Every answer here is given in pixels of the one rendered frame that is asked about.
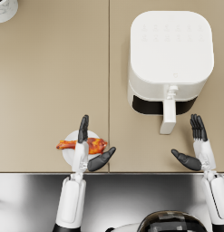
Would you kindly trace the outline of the roasted chicken drumstick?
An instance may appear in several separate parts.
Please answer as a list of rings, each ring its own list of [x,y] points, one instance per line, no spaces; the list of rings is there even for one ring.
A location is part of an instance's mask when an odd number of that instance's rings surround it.
[[[58,150],[65,150],[65,149],[75,149],[77,141],[76,140],[61,140],[59,144],[56,146]],[[98,138],[89,138],[87,140],[87,144],[89,145],[89,154],[103,154],[104,149],[107,146],[107,142],[103,139]]]

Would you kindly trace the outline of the white air fryer drawer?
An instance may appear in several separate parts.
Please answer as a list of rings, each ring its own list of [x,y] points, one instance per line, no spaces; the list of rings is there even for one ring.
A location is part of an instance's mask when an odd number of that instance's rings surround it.
[[[176,116],[187,112],[197,100],[176,101],[177,86],[171,86],[167,98],[163,101],[147,101],[137,96],[134,89],[128,85],[128,101],[138,113],[145,115],[161,115],[163,117],[160,134],[171,134],[176,124]]]

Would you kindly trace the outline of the pale white air fryer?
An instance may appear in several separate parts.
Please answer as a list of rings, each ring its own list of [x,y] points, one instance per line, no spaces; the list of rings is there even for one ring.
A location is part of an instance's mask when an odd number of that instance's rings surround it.
[[[190,11],[148,11],[131,24],[129,87],[147,101],[196,98],[214,67],[209,22]]]

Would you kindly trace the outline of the small white round plate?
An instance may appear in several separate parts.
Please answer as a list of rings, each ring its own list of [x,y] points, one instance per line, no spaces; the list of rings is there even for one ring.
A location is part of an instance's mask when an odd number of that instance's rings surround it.
[[[89,138],[96,138],[96,139],[99,138],[99,136],[97,134],[95,134],[94,132],[92,132],[90,130],[88,131],[88,137]],[[73,131],[65,139],[67,141],[77,140],[78,139],[78,131],[77,130]],[[65,150],[62,150],[62,153],[63,153],[63,157],[64,157],[65,161],[69,165],[72,165],[73,164],[73,157],[74,157],[74,150],[73,149],[65,149]]]

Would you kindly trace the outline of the white marbled round pot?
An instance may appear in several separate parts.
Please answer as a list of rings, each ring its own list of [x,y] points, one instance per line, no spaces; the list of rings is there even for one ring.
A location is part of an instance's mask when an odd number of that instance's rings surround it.
[[[17,0],[0,0],[0,24],[14,17],[17,10]]]

